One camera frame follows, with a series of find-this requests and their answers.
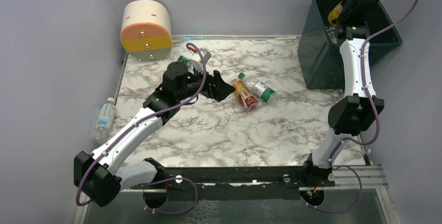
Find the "yellow bottle green label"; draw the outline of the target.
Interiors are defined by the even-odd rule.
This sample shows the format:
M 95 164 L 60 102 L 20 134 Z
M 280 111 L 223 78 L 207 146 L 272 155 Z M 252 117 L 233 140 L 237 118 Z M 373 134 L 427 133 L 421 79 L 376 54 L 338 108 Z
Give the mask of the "yellow bottle green label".
M 341 14 L 342 8 L 343 8 L 342 4 L 339 3 L 339 4 L 336 5 L 336 6 L 333 8 L 333 10 L 328 14 L 328 16 L 327 16 L 327 20 L 328 20 L 328 23 L 329 23 L 330 25 L 334 26 L 334 25 L 336 24 L 336 21 L 337 21 L 338 17 L 339 17 L 340 14 Z

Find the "amber tea bottle red label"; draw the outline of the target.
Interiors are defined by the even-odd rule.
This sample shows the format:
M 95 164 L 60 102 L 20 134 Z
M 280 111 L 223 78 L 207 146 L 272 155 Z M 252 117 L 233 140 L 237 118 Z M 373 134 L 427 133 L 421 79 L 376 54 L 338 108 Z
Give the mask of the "amber tea bottle red label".
M 236 99 L 245 111 L 253 111 L 258 107 L 257 98 L 242 80 L 232 79 L 231 85 L 235 88 L 234 95 Z

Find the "tall clear bottle blue label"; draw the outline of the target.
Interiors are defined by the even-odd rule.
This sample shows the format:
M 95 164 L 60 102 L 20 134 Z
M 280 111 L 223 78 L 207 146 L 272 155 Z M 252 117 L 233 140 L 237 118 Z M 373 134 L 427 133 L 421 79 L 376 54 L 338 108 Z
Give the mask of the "tall clear bottle blue label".
M 96 146 L 101 146 L 108 141 L 115 112 L 115 99 L 109 97 L 106 103 L 102 105 L 95 124 L 93 143 Z

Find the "clear bottle green cap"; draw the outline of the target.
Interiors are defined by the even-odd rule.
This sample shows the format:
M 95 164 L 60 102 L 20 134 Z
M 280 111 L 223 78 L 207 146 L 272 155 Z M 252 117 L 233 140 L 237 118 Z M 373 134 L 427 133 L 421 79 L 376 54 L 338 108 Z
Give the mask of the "clear bottle green cap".
M 279 94 L 271 87 L 256 78 L 250 78 L 244 73 L 239 73 L 238 78 L 243 81 L 251 92 L 259 97 L 262 101 L 273 104 L 279 99 Z

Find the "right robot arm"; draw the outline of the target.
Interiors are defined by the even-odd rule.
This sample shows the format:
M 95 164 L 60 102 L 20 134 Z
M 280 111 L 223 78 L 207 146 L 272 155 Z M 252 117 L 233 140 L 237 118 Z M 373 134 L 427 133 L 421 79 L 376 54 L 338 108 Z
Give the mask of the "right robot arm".
M 328 113 L 329 130 L 318 149 L 303 165 L 303 179 L 328 178 L 333 161 L 344 144 L 366 131 L 372 123 L 380 128 L 379 114 L 385 103 L 376 96 L 369 66 L 370 30 L 367 17 L 379 0 L 339 0 L 329 13 L 343 61 L 344 97 Z

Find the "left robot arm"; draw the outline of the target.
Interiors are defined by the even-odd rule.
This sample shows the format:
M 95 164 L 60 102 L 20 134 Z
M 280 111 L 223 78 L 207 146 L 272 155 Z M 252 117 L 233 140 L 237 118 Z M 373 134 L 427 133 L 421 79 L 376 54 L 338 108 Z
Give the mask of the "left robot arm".
M 162 83 L 147 97 L 134 118 L 114 137 L 91 153 L 81 151 L 73 161 L 73 183 L 99 207 L 108 205 L 118 193 L 140 183 L 151 183 L 159 166 L 147 159 L 127 169 L 121 166 L 149 135 L 163 127 L 180 108 L 199 94 L 221 102 L 235 91 L 219 71 L 209 74 L 173 62 L 163 73 Z

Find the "dark green plastic bin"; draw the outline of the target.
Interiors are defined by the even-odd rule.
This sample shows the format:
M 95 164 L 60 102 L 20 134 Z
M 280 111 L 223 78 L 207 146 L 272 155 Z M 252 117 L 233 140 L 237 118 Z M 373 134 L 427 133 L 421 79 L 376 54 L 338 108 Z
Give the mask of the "dark green plastic bin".
M 327 16 L 339 0 L 312 0 L 298 46 L 298 58 L 305 85 L 309 90 L 344 89 L 345 76 L 339 47 L 333 43 L 326 27 Z M 370 33 L 392 24 L 392 20 L 378 2 L 367 18 Z M 370 40 L 369 64 L 375 65 L 402 44 L 396 28 Z

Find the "clear bottle green label back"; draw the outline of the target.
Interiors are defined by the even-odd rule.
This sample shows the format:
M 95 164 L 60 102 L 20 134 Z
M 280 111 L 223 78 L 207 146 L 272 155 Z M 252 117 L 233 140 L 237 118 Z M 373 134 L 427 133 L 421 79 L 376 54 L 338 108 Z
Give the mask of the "clear bottle green label back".
M 181 55 L 181 56 L 177 59 L 177 61 L 178 61 L 178 62 L 181 62 L 181 63 L 184 63 L 184 64 L 188 67 L 189 70 L 192 70 L 192 69 L 193 69 L 193 64 L 192 64 L 192 62 L 191 62 L 191 60 L 190 60 L 189 58 L 187 58 L 187 57 Z

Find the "round pastel drawer cabinet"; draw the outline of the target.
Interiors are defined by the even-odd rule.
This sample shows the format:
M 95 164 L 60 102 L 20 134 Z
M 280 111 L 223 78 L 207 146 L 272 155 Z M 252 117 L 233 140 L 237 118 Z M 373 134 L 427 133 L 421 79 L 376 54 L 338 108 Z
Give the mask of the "round pastel drawer cabinet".
M 165 58 L 171 51 L 171 21 L 168 10 L 153 0 L 137 0 L 124 8 L 120 41 L 138 61 Z

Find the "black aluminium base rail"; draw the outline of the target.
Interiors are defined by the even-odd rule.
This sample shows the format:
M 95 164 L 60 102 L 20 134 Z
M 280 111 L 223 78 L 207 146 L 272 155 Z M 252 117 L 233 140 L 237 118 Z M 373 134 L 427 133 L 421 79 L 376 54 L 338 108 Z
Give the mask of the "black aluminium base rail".
M 104 166 L 91 172 L 74 171 L 75 185 L 100 206 L 109 204 L 126 189 L 167 194 L 171 201 L 255 200 L 284 198 L 296 200 L 299 192 L 324 190 L 387 188 L 379 166 L 354 166 L 352 169 L 318 169 L 307 166 L 285 167 L 164 167 L 153 160 L 111 173 Z

